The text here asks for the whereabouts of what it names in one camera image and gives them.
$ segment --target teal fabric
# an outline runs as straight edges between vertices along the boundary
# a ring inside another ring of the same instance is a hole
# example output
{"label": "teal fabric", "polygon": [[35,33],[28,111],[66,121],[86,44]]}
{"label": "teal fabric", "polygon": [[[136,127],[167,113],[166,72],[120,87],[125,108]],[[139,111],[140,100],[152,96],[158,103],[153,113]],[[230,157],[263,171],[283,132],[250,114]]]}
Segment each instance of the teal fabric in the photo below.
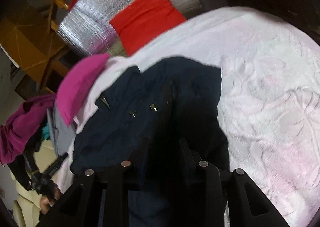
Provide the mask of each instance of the teal fabric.
{"label": "teal fabric", "polygon": [[48,123],[42,128],[42,136],[41,140],[48,140],[50,139],[50,131]]}

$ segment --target pink pillow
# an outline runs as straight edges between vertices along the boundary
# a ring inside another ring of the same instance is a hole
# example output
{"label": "pink pillow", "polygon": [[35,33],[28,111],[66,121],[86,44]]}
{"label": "pink pillow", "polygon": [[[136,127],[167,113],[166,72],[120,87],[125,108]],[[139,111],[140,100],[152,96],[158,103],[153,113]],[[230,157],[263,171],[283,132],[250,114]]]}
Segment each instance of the pink pillow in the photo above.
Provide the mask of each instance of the pink pillow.
{"label": "pink pillow", "polygon": [[86,57],[62,80],[57,93],[57,107],[67,126],[72,123],[73,117],[80,110],[109,57],[109,54]]}

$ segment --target silver insulation foil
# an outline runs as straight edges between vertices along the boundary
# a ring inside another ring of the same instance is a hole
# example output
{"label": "silver insulation foil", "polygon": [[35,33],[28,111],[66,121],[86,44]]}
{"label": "silver insulation foil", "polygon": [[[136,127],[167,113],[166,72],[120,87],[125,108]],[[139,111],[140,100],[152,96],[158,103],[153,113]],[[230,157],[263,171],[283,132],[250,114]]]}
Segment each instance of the silver insulation foil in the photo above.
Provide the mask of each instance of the silver insulation foil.
{"label": "silver insulation foil", "polygon": [[[59,25],[58,34],[77,51],[91,55],[119,41],[109,21],[134,0],[78,0]],[[201,9],[199,0],[170,0],[186,18]]]}

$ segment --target zipper pull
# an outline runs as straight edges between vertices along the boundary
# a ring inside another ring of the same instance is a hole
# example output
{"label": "zipper pull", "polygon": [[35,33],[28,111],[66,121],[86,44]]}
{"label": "zipper pull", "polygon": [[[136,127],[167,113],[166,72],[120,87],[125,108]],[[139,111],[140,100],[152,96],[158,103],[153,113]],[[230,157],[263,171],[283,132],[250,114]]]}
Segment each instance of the zipper pull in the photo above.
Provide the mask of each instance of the zipper pull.
{"label": "zipper pull", "polygon": [[108,106],[108,108],[110,109],[110,105],[108,104],[107,100],[105,99],[105,97],[103,95],[100,95],[100,100],[106,105]]}

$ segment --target gray fabric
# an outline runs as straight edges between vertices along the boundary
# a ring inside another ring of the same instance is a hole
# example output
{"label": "gray fabric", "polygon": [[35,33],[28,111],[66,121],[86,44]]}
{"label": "gray fabric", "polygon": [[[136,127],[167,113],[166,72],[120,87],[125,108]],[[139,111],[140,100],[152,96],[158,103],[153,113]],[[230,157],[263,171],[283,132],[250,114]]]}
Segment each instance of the gray fabric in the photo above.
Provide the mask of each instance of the gray fabric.
{"label": "gray fabric", "polygon": [[76,129],[71,124],[66,126],[61,118],[57,104],[53,109],[47,109],[48,126],[54,151],[57,156],[68,151],[73,138],[76,136]]}

